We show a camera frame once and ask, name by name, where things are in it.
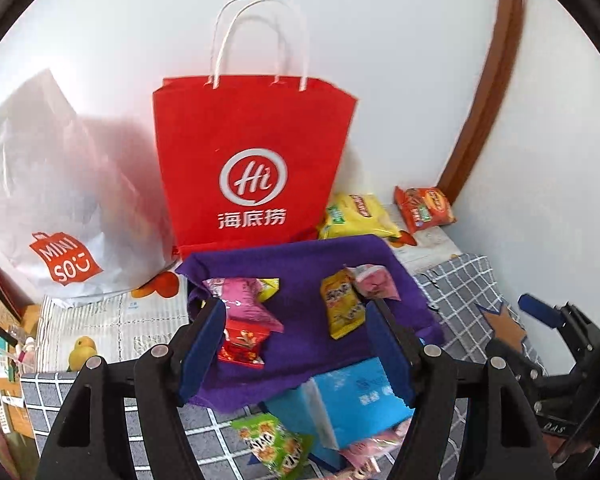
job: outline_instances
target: brown door trim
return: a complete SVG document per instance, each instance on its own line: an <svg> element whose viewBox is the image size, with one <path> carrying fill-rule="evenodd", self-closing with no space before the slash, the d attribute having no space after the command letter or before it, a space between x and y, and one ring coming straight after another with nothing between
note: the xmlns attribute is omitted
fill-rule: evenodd
<svg viewBox="0 0 600 480"><path fill-rule="evenodd" d="M507 92L522 35L525 0L499 0L491 46L475 91L474 102L438 187L453 203L469 178L491 133Z"/></svg>

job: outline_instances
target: purple cloth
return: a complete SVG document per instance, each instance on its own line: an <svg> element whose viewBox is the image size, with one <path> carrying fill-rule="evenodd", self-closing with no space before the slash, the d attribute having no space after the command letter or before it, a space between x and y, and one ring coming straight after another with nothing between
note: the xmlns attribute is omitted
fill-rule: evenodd
<svg viewBox="0 0 600 480"><path fill-rule="evenodd" d="M329 334L320 295L324 278L343 267L384 265L402 301L386 300L398 323L427 343L442 344L440 326L413 278L384 240L374 235L314 240L234 251L191 254L176 272L193 284L193 294L209 297L209 278L280 278L280 290L264 303L284 325L264 343L263 370L214 361L198 394L189 402L233 412L295 388L314 375L373 357L365 327L341 339Z"/></svg>

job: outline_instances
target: snack package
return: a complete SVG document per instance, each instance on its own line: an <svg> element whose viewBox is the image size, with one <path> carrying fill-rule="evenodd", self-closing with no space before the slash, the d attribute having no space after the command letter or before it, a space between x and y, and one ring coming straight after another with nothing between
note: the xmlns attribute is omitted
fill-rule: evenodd
<svg viewBox="0 0 600 480"><path fill-rule="evenodd" d="M218 360L258 370L264 368L260 349L269 334L270 330L261 325L227 319L224 326L224 342L218 352Z"/></svg>
<svg viewBox="0 0 600 480"><path fill-rule="evenodd" d="M329 334L340 339L365 322L365 306L360 303L352 279L345 269L324 278L320 294L327 305Z"/></svg>
<svg viewBox="0 0 600 480"><path fill-rule="evenodd" d="M285 480L298 476L311 449L311 436L288 431L270 413L233 420L231 426L273 474Z"/></svg>
<svg viewBox="0 0 600 480"><path fill-rule="evenodd" d="M369 234L381 238L400 236L398 226L371 194L337 194L326 210L324 224L319 231L320 240Z"/></svg>
<svg viewBox="0 0 600 480"><path fill-rule="evenodd" d="M271 296L280 290L279 278L258 278L257 281L261 289L257 297L257 300L260 303L267 301Z"/></svg>
<svg viewBox="0 0 600 480"><path fill-rule="evenodd" d="M376 300L400 300L394 279L385 266L365 264L357 267L347 267L347 273L353 279L356 290L365 298Z"/></svg>
<svg viewBox="0 0 600 480"><path fill-rule="evenodd" d="M403 190L396 186L394 202L411 234L456 221L449 200L437 187L411 187Z"/></svg>
<svg viewBox="0 0 600 480"><path fill-rule="evenodd" d="M375 459L369 459L368 462L356 469L343 469L335 475L325 476L323 480L366 480L376 473L380 472L378 463Z"/></svg>
<svg viewBox="0 0 600 480"><path fill-rule="evenodd" d="M389 428L370 438L363 438L353 444L350 444L346 449L340 451L340 454L346 458L349 463L355 467L364 467L369 459L378 458L386 453L392 452L402 445L411 419L398 424L395 429Z"/></svg>
<svg viewBox="0 0 600 480"><path fill-rule="evenodd" d="M203 283L213 296L224 302L227 319L255 323L270 332L285 331L282 323L256 298L264 292L270 298L277 292L275 286L264 285L256 278L212 278Z"/></svg>

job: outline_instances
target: white plastic bag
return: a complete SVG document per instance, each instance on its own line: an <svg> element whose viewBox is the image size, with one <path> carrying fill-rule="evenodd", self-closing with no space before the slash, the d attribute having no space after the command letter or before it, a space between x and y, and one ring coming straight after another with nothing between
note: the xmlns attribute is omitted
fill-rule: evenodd
<svg viewBox="0 0 600 480"><path fill-rule="evenodd" d="M0 248L45 294L85 303L168 266L168 215L150 200L97 148L49 70L0 106Z"/></svg>

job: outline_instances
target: yellow chip bag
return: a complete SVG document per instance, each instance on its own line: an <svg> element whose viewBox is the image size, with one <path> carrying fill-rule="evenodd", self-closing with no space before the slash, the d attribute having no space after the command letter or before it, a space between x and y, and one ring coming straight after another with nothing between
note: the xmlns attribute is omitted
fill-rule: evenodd
<svg viewBox="0 0 600 480"><path fill-rule="evenodd" d="M399 237L400 229L375 196L338 194L327 208L318 237L324 240L354 235Z"/></svg>
<svg viewBox="0 0 600 480"><path fill-rule="evenodd" d="M345 269L324 278L320 294L327 304L329 334L334 339L340 339L365 322L365 306L354 292Z"/></svg>

